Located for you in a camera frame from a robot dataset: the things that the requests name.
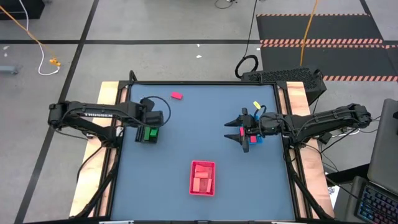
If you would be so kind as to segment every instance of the keyboard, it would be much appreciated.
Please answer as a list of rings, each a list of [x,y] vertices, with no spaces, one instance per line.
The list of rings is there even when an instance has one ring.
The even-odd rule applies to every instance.
[[[398,223],[398,196],[371,183],[363,185],[359,196],[355,216],[367,223]]]

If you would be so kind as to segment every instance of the small red block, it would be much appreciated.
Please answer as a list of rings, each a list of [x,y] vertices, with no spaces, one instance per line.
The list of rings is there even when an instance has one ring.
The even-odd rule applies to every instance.
[[[182,99],[182,94],[177,93],[177,92],[172,92],[172,98],[181,100]]]
[[[207,193],[210,193],[210,191],[211,191],[211,179],[207,179],[207,189],[206,189],[206,192],[207,192]]]
[[[200,178],[194,178],[193,179],[192,191],[193,192],[199,192],[199,189],[200,189]]]
[[[196,172],[195,178],[209,178],[209,175],[207,172]]]
[[[250,142],[251,143],[256,143],[257,142],[257,136],[250,136]]]
[[[204,166],[201,166],[201,165],[195,166],[195,172],[206,172],[206,171],[207,171],[207,169]]]

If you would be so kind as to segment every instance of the floor mat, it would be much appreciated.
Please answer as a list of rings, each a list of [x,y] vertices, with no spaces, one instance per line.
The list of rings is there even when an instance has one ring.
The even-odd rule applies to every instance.
[[[309,19],[309,14],[257,15],[260,39],[303,39]],[[372,17],[367,14],[316,14],[307,38],[382,39]]]
[[[263,44],[265,70],[283,70],[300,63],[300,44]],[[314,65],[333,81],[397,81],[384,45],[307,45],[303,66]]]

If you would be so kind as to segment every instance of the floor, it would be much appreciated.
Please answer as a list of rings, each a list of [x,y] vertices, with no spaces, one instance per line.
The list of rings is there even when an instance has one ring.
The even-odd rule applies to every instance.
[[[40,20],[30,21],[29,30],[39,39],[64,40],[49,45],[63,64],[56,75],[43,77],[37,73],[40,62],[37,45],[0,44],[0,63],[20,68],[18,75],[0,75],[2,223],[14,223],[17,214],[17,223],[68,217],[86,142],[55,134],[41,173],[31,176],[40,152],[45,152],[41,149],[48,130],[48,105],[60,98],[93,2],[53,0],[47,3]],[[366,2],[384,40],[398,40],[398,14],[394,10],[398,2]],[[258,2],[256,11],[310,13],[313,3],[314,0],[266,0]],[[225,4],[224,0],[219,1],[220,6]],[[214,0],[99,0],[87,40],[154,41],[84,45],[66,99],[95,102],[101,82],[125,80],[130,69],[140,80],[235,80],[233,71],[246,48],[253,5],[254,1],[239,1],[221,10],[214,7]],[[359,0],[322,0],[317,12],[363,13],[364,10]],[[254,24],[252,40],[258,40],[256,27]],[[0,21],[0,30],[0,40],[29,39],[11,21]],[[177,41],[181,44],[164,40],[181,40]],[[258,47],[250,44],[249,54],[260,56]],[[241,70],[250,68],[247,63]],[[52,69],[47,63],[42,68],[44,72]],[[377,117],[383,99],[398,98],[395,82],[326,82],[326,85],[328,91],[321,96],[317,111],[360,103]],[[377,124],[372,124],[367,131],[376,128]],[[78,134],[74,130],[68,133]],[[339,170],[367,163],[375,136],[376,133],[350,136],[327,150],[326,155]],[[29,191],[31,200],[30,197],[23,200],[25,192],[30,195]]]

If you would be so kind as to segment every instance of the block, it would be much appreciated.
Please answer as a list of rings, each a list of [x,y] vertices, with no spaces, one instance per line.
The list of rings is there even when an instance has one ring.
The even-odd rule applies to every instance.
[[[250,142],[251,143],[256,143],[257,142],[257,136],[250,136]]]
[[[144,140],[145,141],[149,140],[149,135],[150,135],[150,127],[145,127],[145,132],[144,132]]]
[[[199,186],[199,192],[206,192],[207,190],[207,179],[200,179],[200,186]]]
[[[213,169],[211,167],[205,167],[205,172],[207,172],[209,178],[211,178],[211,175],[213,173]]]
[[[211,179],[207,179],[207,189],[206,189],[207,193],[210,193],[211,191],[211,182],[212,182]]]
[[[157,136],[157,128],[151,129],[149,136],[150,137],[156,137]]]
[[[181,100],[182,99],[182,94],[177,93],[177,92],[172,92],[172,98]]]
[[[195,172],[206,172],[206,167],[201,166],[201,165],[196,165]]]
[[[199,189],[200,189],[200,178],[194,178],[193,179],[192,191],[193,192],[199,192]]]
[[[201,178],[201,179],[209,178],[209,175],[207,172],[196,172],[195,178]]]

